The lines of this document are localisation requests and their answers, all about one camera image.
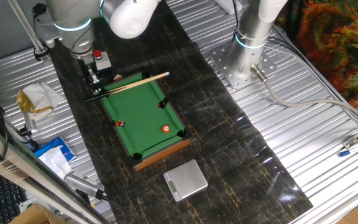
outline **pool cue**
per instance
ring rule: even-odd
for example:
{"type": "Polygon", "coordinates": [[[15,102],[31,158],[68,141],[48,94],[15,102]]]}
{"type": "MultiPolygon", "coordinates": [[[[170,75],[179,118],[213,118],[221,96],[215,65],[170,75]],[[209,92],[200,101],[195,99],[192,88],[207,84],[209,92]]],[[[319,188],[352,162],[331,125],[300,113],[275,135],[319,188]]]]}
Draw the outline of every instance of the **pool cue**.
{"type": "Polygon", "coordinates": [[[142,84],[144,84],[144,83],[148,83],[148,82],[154,81],[154,80],[156,80],[156,79],[162,78],[162,77],[167,76],[167,75],[169,75],[169,72],[165,72],[165,73],[160,74],[160,75],[155,75],[155,76],[153,76],[153,77],[146,78],[146,79],[141,80],[141,81],[138,81],[138,82],[130,83],[130,84],[128,84],[128,85],[124,85],[124,86],[121,86],[121,87],[118,87],[118,88],[109,90],[109,91],[107,91],[107,93],[103,93],[102,95],[89,98],[89,99],[85,100],[84,102],[86,103],[86,102],[90,102],[90,101],[93,101],[93,100],[98,100],[98,99],[101,99],[101,98],[103,98],[103,97],[106,97],[106,96],[109,96],[109,95],[113,95],[113,94],[119,93],[119,92],[121,92],[121,91],[128,90],[128,89],[130,89],[130,88],[137,87],[137,86],[142,85],[142,84]]]}

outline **mini pool table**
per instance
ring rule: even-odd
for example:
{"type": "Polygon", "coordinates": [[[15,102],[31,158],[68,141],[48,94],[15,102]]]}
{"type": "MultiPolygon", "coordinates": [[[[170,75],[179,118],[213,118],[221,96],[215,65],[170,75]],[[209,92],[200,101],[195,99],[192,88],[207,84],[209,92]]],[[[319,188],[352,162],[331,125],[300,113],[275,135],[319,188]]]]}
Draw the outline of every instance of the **mini pool table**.
{"type": "MultiPolygon", "coordinates": [[[[112,90],[148,78],[131,75],[105,87],[112,90]]],[[[190,143],[189,133],[155,81],[102,98],[129,159],[136,170],[168,156],[190,143]]]]}

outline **green felt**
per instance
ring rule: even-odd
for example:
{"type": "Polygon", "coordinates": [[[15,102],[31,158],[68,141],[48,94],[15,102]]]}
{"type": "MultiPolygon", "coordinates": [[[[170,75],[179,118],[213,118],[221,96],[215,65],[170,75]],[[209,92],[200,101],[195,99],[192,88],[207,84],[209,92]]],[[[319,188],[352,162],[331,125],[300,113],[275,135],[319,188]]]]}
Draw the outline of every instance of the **green felt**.
{"type": "MultiPolygon", "coordinates": [[[[106,90],[141,79],[141,74],[134,75],[106,90]]],[[[154,81],[102,99],[111,119],[125,121],[125,126],[118,126],[117,130],[130,155],[139,153],[147,157],[181,140],[177,133],[184,127],[170,105],[164,109],[158,107],[163,99],[164,95],[154,81]],[[170,127],[168,133],[162,131],[164,125],[170,127]]]]}

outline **colorful fabric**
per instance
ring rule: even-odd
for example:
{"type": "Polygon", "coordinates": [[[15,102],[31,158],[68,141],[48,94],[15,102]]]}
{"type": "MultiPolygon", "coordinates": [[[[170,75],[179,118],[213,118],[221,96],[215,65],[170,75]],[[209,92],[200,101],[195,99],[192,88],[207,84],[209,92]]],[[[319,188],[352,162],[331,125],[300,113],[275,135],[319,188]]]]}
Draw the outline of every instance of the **colorful fabric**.
{"type": "Polygon", "coordinates": [[[358,108],[358,1],[289,0],[276,23],[358,108]]]}

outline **keyboard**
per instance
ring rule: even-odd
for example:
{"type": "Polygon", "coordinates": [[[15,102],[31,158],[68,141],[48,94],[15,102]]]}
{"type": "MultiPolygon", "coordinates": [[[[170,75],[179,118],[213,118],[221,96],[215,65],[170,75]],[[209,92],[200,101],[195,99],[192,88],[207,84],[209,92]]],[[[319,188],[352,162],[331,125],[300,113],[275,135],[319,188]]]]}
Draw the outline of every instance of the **keyboard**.
{"type": "Polygon", "coordinates": [[[20,214],[19,205],[26,201],[24,191],[0,176],[0,224],[8,224],[20,214]]]}

